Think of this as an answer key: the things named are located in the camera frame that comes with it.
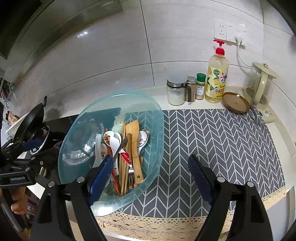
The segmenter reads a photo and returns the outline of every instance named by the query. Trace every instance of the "translucent teal basin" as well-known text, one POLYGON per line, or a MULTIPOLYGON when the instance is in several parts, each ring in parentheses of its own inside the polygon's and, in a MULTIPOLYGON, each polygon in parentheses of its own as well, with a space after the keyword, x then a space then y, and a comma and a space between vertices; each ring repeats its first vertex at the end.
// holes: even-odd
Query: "translucent teal basin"
POLYGON ((123 121, 138 119, 140 130, 149 129, 151 139, 144 148, 142 166, 145 177, 137 188, 118 197, 110 182, 91 209, 96 217, 108 215, 141 196, 158 175, 163 159, 164 119, 158 103, 140 91, 120 91, 91 103, 76 118, 66 135, 59 153, 59 177, 63 184, 86 176, 92 167, 95 138, 105 128, 121 132, 123 121))

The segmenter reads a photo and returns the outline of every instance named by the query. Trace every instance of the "yellow label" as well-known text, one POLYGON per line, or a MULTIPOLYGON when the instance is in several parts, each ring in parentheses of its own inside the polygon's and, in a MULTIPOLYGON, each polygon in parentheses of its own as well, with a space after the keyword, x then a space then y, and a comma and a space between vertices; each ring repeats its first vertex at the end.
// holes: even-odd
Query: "yellow label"
POLYGON ((224 92, 228 69, 209 67, 205 93, 212 98, 220 98, 224 92))

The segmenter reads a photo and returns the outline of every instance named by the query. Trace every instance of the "placemat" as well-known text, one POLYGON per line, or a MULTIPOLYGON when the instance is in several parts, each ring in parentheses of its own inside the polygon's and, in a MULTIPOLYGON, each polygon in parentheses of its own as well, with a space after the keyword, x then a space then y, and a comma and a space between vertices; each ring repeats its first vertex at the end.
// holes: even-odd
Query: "placemat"
MULTIPOLYGON (((261 198, 285 185, 271 135, 254 106, 244 115, 222 109, 164 110, 163 114, 165 150, 159 175, 121 212, 155 218, 207 215, 210 205, 203 202, 188 169, 191 154, 231 183, 252 181, 261 198)), ((149 161, 146 153, 144 159, 149 161)), ((229 210, 234 208, 235 202, 230 203, 229 210)))

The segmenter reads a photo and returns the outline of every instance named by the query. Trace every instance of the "human hand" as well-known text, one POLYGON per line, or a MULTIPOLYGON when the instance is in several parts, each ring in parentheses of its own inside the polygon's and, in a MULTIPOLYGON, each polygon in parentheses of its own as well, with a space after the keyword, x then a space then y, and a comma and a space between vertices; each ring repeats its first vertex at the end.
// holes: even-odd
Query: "human hand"
POLYGON ((10 208, 15 214, 23 215, 27 212, 25 189, 26 187, 20 187, 11 193, 12 199, 16 202, 10 208))

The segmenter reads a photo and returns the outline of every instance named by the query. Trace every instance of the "green bottle cap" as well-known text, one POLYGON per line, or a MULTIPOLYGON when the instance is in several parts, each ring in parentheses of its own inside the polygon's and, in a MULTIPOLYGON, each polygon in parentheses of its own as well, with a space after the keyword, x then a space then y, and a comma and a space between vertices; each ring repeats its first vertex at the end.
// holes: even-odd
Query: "green bottle cap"
POLYGON ((196 74, 196 81, 197 82, 205 82, 206 75, 203 73, 196 74))

